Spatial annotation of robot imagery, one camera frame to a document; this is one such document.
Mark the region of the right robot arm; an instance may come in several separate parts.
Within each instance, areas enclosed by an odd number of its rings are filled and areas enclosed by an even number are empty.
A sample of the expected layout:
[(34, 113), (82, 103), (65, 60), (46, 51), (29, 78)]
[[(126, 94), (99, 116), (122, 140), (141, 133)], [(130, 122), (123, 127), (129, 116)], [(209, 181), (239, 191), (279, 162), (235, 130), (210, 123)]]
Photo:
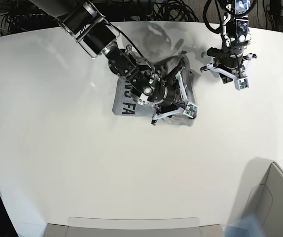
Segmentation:
[(107, 58), (110, 71), (118, 76), (115, 115), (192, 126), (197, 107), (184, 52), (152, 63), (132, 42), (120, 48), (122, 31), (89, 0), (35, 0), (34, 5), (54, 17), (90, 57)]

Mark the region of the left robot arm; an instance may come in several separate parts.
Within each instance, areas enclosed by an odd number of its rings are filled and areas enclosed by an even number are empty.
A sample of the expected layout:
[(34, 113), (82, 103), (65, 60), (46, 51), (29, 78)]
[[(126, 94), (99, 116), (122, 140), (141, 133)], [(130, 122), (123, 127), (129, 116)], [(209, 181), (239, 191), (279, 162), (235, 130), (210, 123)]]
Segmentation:
[(212, 61), (200, 68), (200, 71), (212, 71), (218, 73), (223, 83), (233, 82), (237, 90), (249, 87), (247, 69), (250, 61), (257, 55), (244, 50), (250, 44), (251, 34), (249, 30), (248, 14), (253, 10), (257, 1), (248, 0), (216, 0), (217, 14), (220, 8), (224, 10), (220, 17), (219, 27), (211, 27), (207, 19), (207, 11), (211, 1), (207, 1), (203, 8), (203, 22), (208, 30), (220, 35), (221, 49), (211, 47), (202, 53), (202, 57), (208, 56)]

